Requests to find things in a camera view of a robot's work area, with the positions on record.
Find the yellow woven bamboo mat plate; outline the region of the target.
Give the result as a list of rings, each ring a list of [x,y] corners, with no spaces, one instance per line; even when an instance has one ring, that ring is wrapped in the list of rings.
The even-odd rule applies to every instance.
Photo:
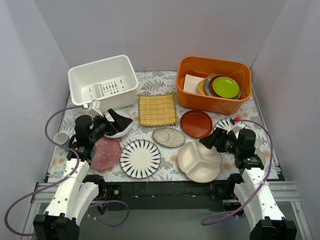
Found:
[[[175,93],[138,96],[138,124],[162,127],[178,122]]]

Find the blue striped white plate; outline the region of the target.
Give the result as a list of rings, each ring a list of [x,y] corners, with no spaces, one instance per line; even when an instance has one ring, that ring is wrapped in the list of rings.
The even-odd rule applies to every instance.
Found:
[[[126,175],[134,179],[145,179],[158,170],[161,152],[153,142],[136,139],[122,149],[119,160]]]

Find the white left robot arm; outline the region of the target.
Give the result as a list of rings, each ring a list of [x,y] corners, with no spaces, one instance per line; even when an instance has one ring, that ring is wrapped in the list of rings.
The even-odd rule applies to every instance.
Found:
[[[96,143],[105,136],[125,131],[132,123],[131,118],[119,115],[111,108],[107,112],[110,119],[99,110],[75,119],[75,134],[68,143],[62,182],[48,207],[33,220],[37,239],[77,240],[80,223],[89,208],[96,207],[104,214],[110,203],[123,204],[123,201],[109,198],[110,191],[102,176],[88,174]]]

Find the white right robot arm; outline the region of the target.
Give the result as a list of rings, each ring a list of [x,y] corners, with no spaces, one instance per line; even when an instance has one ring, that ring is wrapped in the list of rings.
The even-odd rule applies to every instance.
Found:
[[[226,186],[227,195],[241,203],[249,226],[251,240],[294,240],[297,227],[287,220],[279,209],[267,184],[268,172],[256,154],[256,134],[253,130],[242,128],[238,135],[232,131],[216,128],[213,133],[200,139],[206,148],[216,148],[220,153],[234,155],[240,175],[231,176]]]

